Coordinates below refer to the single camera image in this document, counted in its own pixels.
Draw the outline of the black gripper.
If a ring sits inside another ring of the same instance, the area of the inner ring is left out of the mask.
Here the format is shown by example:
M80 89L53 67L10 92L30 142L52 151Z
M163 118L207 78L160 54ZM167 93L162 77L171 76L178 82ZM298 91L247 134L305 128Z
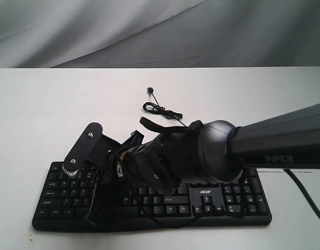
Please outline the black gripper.
M197 132L166 132L143 143L143 135L138 134L123 144L105 136L97 150L101 154L98 183L83 219L89 223L116 222L123 202L123 186L147 185L169 195L181 183L200 183L198 136Z

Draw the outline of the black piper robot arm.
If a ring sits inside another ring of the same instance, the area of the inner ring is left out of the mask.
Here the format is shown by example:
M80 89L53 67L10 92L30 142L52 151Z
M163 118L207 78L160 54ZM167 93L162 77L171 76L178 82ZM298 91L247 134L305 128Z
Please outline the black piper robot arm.
M112 218L128 191L148 186L171 195L182 183L230 183L247 168L320 169L320 104L237 127L217 120L164 127L141 117L157 136L144 144L101 149L88 220Z

